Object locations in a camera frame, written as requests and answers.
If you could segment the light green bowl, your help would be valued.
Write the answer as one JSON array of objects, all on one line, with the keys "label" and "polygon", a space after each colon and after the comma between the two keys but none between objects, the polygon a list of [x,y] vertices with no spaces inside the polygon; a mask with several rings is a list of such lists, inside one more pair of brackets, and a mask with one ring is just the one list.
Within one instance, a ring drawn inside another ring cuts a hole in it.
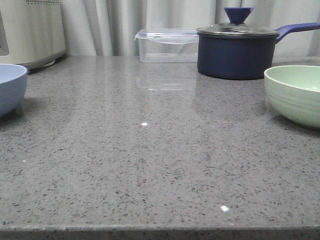
[{"label": "light green bowl", "polygon": [[283,65],[264,71],[264,88],[271,106],[305,127],[320,127],[320,67]]}]

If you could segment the light blue bowl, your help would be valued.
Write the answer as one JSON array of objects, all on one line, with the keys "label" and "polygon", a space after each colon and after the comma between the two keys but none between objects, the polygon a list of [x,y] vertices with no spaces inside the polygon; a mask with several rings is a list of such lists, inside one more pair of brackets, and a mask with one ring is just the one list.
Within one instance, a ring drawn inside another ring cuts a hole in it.
[{"label": "light blue bowl", "polygon": [[16,64],[0,65],[0,117],[13,111],[24,99],[28,69]]}]

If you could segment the clear plastic food container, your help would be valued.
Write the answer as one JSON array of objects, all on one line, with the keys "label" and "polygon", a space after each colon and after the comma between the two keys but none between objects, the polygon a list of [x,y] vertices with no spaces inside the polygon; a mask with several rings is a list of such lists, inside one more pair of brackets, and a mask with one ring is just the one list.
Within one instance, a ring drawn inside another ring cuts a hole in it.
[{"label": "clear plastic food container", "polygon": [[141,29],[136,35],[142,63],[196,63],[199,36],[194,29]]}]

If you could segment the dark blue saucepan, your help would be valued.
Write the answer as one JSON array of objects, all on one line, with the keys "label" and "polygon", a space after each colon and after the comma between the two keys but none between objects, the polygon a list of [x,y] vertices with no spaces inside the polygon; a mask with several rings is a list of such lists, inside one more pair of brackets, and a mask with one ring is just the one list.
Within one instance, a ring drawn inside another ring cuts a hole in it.
[{"label": "dark blue saucepan", "polygon": [[274,29],[273,36],[215,36],[198,34],[197,68],[204,75],[228,80],[254,80],[271,67],[275,45],[287,34],[318,30],[320,24],[298,23]]}]

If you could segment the glass lid with blue knob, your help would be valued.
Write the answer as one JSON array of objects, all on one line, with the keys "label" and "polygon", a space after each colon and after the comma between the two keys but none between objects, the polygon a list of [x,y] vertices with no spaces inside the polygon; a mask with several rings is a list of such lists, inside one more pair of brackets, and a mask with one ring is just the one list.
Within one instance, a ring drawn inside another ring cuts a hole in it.
[{"label": "glass lid with blue knob", "polygon": [[199,27],[198,34],[222,37],[267,37],[279,36],[277,30],[251,23],[245,23],[254,7],[225,7],[229,22],[215,23],[207,27]]}]

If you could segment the cream white kitchen appliance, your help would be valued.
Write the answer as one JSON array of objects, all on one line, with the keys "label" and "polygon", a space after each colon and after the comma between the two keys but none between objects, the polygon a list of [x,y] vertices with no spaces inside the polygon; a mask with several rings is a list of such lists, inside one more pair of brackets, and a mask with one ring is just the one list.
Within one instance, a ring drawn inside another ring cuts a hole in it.
[{"label": "cream white kitchen appliance", "polygon": [[0,62],[40,68],[66,53],[58,0],[0,2]]}]

